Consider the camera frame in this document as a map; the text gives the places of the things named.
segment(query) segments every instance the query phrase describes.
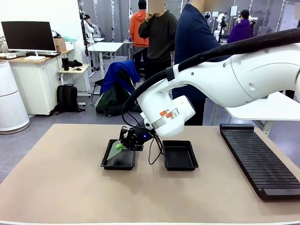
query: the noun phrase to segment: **white cylinder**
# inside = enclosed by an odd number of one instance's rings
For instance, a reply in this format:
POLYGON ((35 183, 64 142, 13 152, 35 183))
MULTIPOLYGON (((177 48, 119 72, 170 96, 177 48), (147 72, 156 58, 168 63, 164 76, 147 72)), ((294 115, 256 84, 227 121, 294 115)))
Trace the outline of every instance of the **white cylinder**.
POLYGON ((8 61, 0 60, 0 134, 29 127, 30 121, 8 61))

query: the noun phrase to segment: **person's hand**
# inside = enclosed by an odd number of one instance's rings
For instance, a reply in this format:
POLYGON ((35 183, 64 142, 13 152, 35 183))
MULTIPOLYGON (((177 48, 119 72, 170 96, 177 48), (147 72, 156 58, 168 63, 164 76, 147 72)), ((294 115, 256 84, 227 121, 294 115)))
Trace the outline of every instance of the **person's hand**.
POLYGON ((149 19, 151 19, 152 17, 154 16, 154 14, 153 13, 147 13, 147 16, 146 16, 146 18, 145 18, 145 21, 149 21, 149 19))

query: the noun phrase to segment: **black hair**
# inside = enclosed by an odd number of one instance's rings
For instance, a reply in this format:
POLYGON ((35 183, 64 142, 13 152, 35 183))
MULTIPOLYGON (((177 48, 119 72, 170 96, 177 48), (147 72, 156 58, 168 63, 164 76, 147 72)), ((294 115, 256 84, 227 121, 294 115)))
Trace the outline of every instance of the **black hair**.
POLYGON ((139 0, 139 9, 146 10, 146 8, 147 8, 146 0, 139 0))
POLYGON ((241 15, 244 19, 249 19, 250 13, 249 13, 248 10, 244 9, 244 10, 240 13, 240 15, 241 15))

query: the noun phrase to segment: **black monitor screen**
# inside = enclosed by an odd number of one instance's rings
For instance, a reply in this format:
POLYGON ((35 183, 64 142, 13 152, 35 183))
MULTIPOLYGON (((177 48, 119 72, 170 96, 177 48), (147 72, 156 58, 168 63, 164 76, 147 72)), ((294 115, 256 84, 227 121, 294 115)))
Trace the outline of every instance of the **black monitor screen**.
POLYGON ((55 51, 49 22, 1 22, 10 50, 55 51))

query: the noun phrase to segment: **orange hoodie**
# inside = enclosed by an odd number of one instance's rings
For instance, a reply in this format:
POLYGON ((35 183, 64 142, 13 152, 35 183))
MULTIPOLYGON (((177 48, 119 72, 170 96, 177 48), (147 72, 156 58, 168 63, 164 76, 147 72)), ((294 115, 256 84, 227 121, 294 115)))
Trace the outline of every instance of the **orange hoodie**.
POLYGON ((146 11, 140 10, 137 13, 134 13, 131 20, 130 20, 130 36, 131 40, 133 41, 133 45, 138 47, 144 47, 147 48, 149 45, 149 39, 143 39, 139 36, 139 28, 142 22, 144 22, 146 18, 146 11))

